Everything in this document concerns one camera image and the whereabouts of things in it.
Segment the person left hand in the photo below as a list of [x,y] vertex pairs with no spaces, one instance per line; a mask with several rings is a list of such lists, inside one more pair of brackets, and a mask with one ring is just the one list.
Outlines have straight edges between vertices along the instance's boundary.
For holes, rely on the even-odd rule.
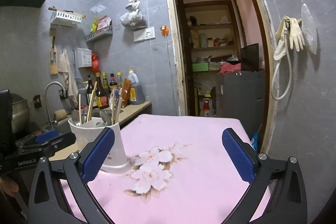
[[0,177],[0,187],[9,196],[13,196],[19,190],[18,184],[7,176]]

